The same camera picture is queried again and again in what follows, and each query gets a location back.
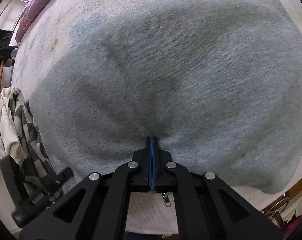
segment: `purple comforter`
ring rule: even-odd
[[[28,0],[22,11],[21,21],[17,30],[17,35],[15,37],[15,40],[17,42],[21,41],[24,33],[26,33],[33,20],[48,4],[49,1],[50,0]]]

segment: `black garment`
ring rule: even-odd
[[[11,52],[18,46],[7,46],[10,42],[12,31],[5,31],[0,29],[0,64],[1,60],[11,58]]]

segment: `gray blanket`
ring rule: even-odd
[[[45,76],[31,111],[56,171],[174,161],[272,193],[302,151],[302,35],[279,0],[158,0],[101,25]]]

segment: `white wall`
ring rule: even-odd
[[[0,11],[7,4],[9,0],[3,0],[0,4]],[[22,11],[25,3],[17,0],[12,0],[8,7],[5,9],[0,17],[0,29],[12,30],[14,23],[16,22],[20,12]],[[14,36],[10,45],[16,45]],[[1,88],[10,86],[11,67],[4,67],[2,76]],[[0,219],[4,225],[14,233],[19,230],[15,222],[11,217],[12,211],[15,210],[14,203],[9,195],[3,176],[0,170]]]
[[[9,0],[3,0],[0,4],[0,12],[7,4]],[[15,21],[19,17],[20,12],[22,11],[25,3],[17,0],[12,0],[11,3],[4,10],[3,14],[0,17],[0,29],[3,30],[12,30]],[[10,45],[16,45],[15,35],[13,35]],[[4,67],[2,75],[2,84],[1,89],[4,87],[10,86],[10,77],[11,77],[11,67]]]

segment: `white fabric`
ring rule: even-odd
[[[103,22],[150,1],[152,0],[51,0],[31,24],[20,43],[12,84],[23,91],[27,100],[52,66],[76,42],[72,31],[81,32],[81,28],[85,28],[89,24],[91,17],[96,17],[97,21]],[[301,2],[299,0],[280,0],[280,2],[302,33]],[[294,177],[282,192],[265,194],[254,188],[234,187],[234,189],[260,210],[286,192],[301,178],[302,158]],[[130,205],[127,230],[148,234],[177,232],[176,221],[172,223],[174,208],[164,207],[162,197],[155,197],[152,203],[145,203],[142,195],[141,197],[132,196],[131,203],[133,200],[134,205],[139,205],[140,212],[135,213],[134,210],[138,209]],[[152,214],[150,214],[150,205],[153,206]],[[140,230],[141,224],[147,225],[142,231]]]
[[[22,150],[8,107],[8,98],[14,89],[15,87],[4,88],[0,93],[0,160],[10,155],[21,166],[26,155]]]

